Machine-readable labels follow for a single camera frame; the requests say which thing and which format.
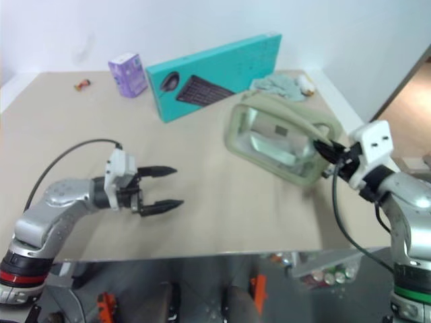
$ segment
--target orange clip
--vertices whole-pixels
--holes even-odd
[[[101,323],[115,323],[114,313],[117,308],[117,302],[113,294],[101,293],[97,297],[97,306],[99,307]]]
[[[262,315],[263,302],[265,301],[265,299],[268,298],[268,295],[265,292],[267,277],[265,275],[257,275],[257,277],[252,278],[250,282],[251,282],[251,286],[254,294],[257,311],[259,315]]]
[[[89,80],[89,79],[83,79],[83,80],[81,81],[81,83],[79,83],[79,84],[77,84],[77,85],[74,85],[74,87],[75,87],[75,89],[76,89],[77,91],[81,91],[83,87],[85,87],[85,86],[89,86],[90,84],[91,84],[91,82],[90,82],[90,80]]]

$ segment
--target small box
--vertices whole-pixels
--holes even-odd
[[[108,62],[122,96],[134,98],[148,87],[138,54],[126,53]]]

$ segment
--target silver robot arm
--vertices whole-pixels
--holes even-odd
[[[36,322],[35,302],[45,286],[51,265],[84,216],[101,209],[130,208],[141,216],[155,215],[183,202],[164,200],[144,205],[139,182],[144,176],[176,172],[164,166],[136,168],[132,156],[115,149],[105,176],[66,179],[51,184],[41,200],[18,219],[9,250],[0,264],[0,322]]]
[[[431,186],[396,173],[378,195],[391,223],[393,322],[431,323]]]
[[[316,141],[316,150],[338,176],[380,205],[391,224],[393,316],[384,322],[431,323],[431,186],[384,166],[393,150],[389,124],[375,121],[351,135],[347,149]]]

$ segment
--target keyboard image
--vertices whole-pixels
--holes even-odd
[[[208,106],[220,101],[234,92],[208,82],[196,75],[190,76],[187,83],[180,90],[176,99],[181,102],[196,104],[198,106]]]

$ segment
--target beige tabletop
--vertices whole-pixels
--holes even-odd
[[[84,78],[92,84],[77,92],[73,84]],[[141,182],[146,203],[185,203],[147,218],[126,209],[87,216],[75,226],[57,260],[348,247],[333,218],[330,180],[302,189],[225,148],[224,131],[240,97],[165,124],[150,89],[137,98],[124,98],[109,72],[39,75],[2,115],[0,252],[6,251],[14,223],[43,169],[66,148],[98,137],[120,141],[138,166],[178,170]],[[304,104],[330,111],[318,94]],[[52,169],[34,201],[55,180],[102,175],[112,149],[111,144],[96,143],[74,151]],[[348,231],[361,245],[389,245],[372,205],[341,181],[339,203]]]

